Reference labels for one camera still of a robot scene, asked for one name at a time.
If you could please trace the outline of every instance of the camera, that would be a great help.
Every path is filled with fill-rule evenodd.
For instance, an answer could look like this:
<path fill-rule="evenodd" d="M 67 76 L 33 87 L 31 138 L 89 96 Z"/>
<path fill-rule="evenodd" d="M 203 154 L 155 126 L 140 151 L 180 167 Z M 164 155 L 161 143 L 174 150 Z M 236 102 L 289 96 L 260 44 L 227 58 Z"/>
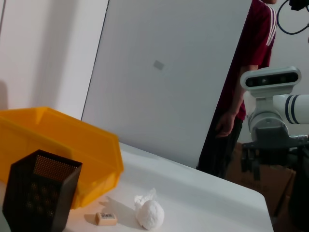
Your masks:
<path fill-rule="evenodd" d="M 289 94 L 300 80 L 300 70 L 291 66 L 286 68 L 264 68 L 257 71 L 248 71 L 242 75 L 240 83 L 253 97 L 260 98 Z"/>

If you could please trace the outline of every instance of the black cable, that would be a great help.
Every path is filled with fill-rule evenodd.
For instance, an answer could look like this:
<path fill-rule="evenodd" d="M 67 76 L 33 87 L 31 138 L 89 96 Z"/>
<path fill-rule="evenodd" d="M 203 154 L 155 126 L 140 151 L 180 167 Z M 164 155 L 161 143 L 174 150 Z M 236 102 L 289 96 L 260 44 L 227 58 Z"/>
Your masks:
<path fill-rule="evenodd" d="M 278 16 L 277 16 L 277 18 L 278 18 L 278 20 L 277 20 L 277 21 L 278 21 L 278 27 L 279 27 L 284 33 L 286 33 L 286 34 L 288 34 L 288 35 L 297 35 L 297 34 L 303 32 L 304 30 L 306 30 L 307 28 L 309 28 L 309 24 L 308 24 L 307 26 L 305 26 L 303 29 L 301 29 L 300 31 L 294 32 L 294 33 L 287 32 L 286 30 L 284 30 L 284 29 L 281 27 L 280 22 L 279 22 L 279 14 L 280 14 L 280 11 L 281 11 L 282 7 L 283 7 L 288 1 L 289 1 L 289 0 L 286 0 L 286 1 L 281 5 L 281 7 L 280 7 L 279 10 L 278 10 Z"/>

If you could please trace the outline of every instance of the black pants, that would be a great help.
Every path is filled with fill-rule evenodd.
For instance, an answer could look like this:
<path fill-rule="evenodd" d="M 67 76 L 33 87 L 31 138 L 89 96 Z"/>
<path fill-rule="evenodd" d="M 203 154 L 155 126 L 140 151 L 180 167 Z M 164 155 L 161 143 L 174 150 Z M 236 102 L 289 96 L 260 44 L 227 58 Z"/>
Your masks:
<path fill-rule="evenodd" d="M 242 120 L 236 117 L 232 132 L 225 138 L 216 138 L 216 126 L 223 114 L 224 111 L 218 109 L 214 113 L 197 166 L 198 170 L 220 178 L 225 177 L 242 128 Z"/>

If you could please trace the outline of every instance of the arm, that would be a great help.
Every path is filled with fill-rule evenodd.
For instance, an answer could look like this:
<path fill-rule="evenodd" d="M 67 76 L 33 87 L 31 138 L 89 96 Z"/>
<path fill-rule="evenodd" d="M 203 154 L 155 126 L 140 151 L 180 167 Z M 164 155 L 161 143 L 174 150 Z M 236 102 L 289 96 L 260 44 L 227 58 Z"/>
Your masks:
<path fill-rule="evenodd" d="M 238 81 L 237 81 L 237 85 L 236 85 L 236 88 L 235 88 L 235 95 L 234 95 L 234 98 L 233 98 L 232 105 L 229 109 L 229 112 L 232 115 L 236 116 L 238 114 L 240 106 L 243 102 L 243 94 L 246 92 L 240 85 L 241 76 L 247 71 L 253 71 L 253 70 L 257 70 L 257 69 L 258 69 L 258 65 L 247 65 L 247 66 L 241 67 L 239 77 L 238 77 Z"/>
<path fill-rule="evenodd" d="M 271 42 L 275 33 L 276 27 L 274 23 L 276 22 L 276 14 L 274 10 L 269 8 L 268 15 L 264 15 L 263 12 L 255 12 L 252 8 L 249 15 L 252 18 L 247 26 L 254 28 L 254 30 L 251 31 L 252 34 L 248 35 L 246 42 L 241 44 L 241 46 L 244 46 L 244 53 L 240 60 L 240 74 L 239 76 L 235 76 L 237 78 L 235 94 L 230 108 L 219 120 L 216 128 L 218 131 L 217 138 L 227 137 L 231 133 L 245 92 L 240 85 L 240 77 L 246 71 L 256 70 L 263 63 L 269 42 Z"/>
<path fill-rule="evenodd" d="M 241 67 L 235 88 L 235 94 L 233 97 L 232 105 L 229 108 L 229 110 L 221 117 L 217 125 L 216 128 L 217 131 L 220 130 L 220 132 L 217 135 L 217 138 L 227 137 L 232 132 L 232 129 L 234 127 L 234 120 L 239 112 L 240 106 L 243 102 L 243 94 L 245 93 L 245 90 L 240 85 L 241 76 L 247 71 L 253 71 L 257 69 L 258 65 L 247 65 Z"/>

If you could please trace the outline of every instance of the red shirt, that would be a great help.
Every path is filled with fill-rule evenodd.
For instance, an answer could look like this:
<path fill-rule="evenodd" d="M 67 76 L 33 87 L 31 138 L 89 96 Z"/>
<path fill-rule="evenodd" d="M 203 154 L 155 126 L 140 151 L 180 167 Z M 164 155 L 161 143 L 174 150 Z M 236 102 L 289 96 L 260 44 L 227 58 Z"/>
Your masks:
<path fill-rule="evenodd" d="M 230 108 L 242 66 L 258 65 L 259 69 L 269 66 L 276 27 L 277 14 L 275 10 L 261 0 L 252 0 L 217 108 L 221 110 Z M 244 102 L 237 117 L 241 120 L 246 117 Z"/>

